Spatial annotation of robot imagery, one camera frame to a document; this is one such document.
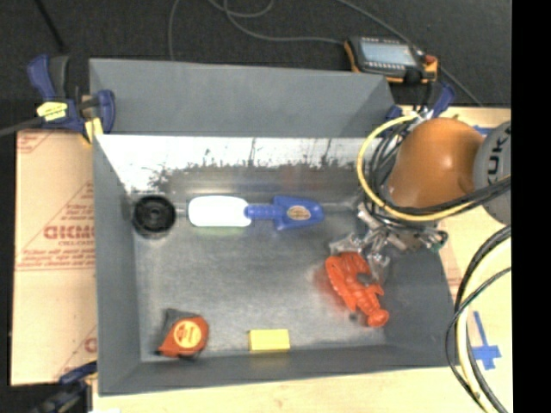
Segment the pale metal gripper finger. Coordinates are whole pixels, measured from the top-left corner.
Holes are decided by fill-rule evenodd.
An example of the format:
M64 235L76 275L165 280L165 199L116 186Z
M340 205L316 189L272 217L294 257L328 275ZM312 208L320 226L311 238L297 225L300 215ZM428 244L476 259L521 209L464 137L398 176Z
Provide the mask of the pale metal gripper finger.
M367 260L373 277L376 280L385 280L390 264L390 257L387 254L387 241L374 242L368 250Z
M331 253L342 252L361 252L365 247L365 241L362 237L355 233L350 233L345 236L339 237L328 243L329 251Z

